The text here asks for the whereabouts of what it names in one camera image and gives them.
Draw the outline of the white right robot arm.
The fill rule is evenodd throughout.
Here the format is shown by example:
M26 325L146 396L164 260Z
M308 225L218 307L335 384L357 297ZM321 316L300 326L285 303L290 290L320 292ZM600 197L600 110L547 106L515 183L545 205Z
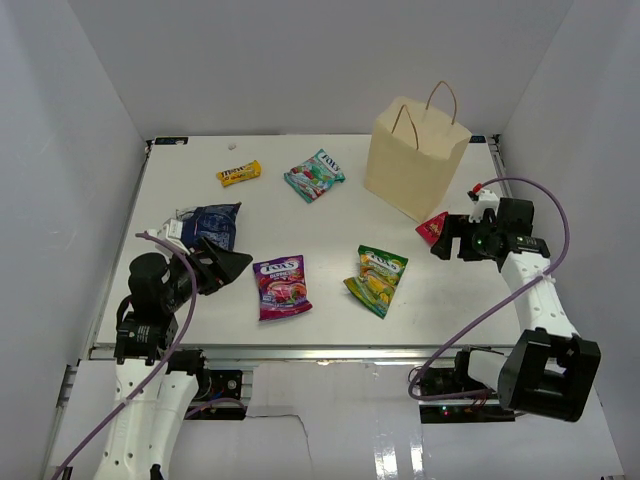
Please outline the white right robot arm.
M533 236L534 205L500 198L482 188L471 194L469 215L449 214L431 248L441 260L490 260L514 294L521 335L510 354L466 347L456 356L453 390L472 399L486 388L505 410L576 422L601 360L599 346L583 339L568 319L548 269L546 242Z

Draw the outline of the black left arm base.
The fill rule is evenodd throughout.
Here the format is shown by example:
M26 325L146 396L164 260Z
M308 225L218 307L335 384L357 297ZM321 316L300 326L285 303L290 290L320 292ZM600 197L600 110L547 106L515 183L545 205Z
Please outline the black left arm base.
M236 402L242 399L243 372L241 370L204 369L199 390L187 407L187 420L243 420L245 407Z

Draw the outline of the yellow M&M's candy packet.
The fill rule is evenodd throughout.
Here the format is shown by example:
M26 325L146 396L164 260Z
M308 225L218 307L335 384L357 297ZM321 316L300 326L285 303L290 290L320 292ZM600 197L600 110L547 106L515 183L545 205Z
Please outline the yellow M&M's candy packet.
M223 187L228 187L240 182L258 178L261 174L262 166L257 160L254 160L240 167L220 171L216 174L216 178L220 181Z

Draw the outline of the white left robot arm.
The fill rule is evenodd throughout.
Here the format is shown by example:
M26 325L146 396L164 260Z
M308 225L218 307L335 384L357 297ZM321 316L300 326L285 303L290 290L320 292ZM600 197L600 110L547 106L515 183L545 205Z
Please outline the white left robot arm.
M131 261L129 294L116 314L114 411L98 479L167 478L187 409L212 378L201 351L177 349L190 323L177 322L176 313L234 282L253 260L207 239L194 249L154 242L170 254Z

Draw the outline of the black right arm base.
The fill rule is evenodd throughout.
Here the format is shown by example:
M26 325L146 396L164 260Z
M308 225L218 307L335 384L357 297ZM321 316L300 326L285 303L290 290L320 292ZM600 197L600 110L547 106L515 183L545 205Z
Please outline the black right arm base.
M495 393L472 381L459 382L452 367L430 369L417 382L423 425L510 423L520 414L502 408Z

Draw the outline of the red mint candy packet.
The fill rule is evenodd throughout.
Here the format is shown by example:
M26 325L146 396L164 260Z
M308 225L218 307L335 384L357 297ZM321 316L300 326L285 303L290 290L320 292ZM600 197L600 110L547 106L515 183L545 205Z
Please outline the red mint candy packet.
M418 225L415 231L429 245L433 246L440 238L448 213L441 212Z

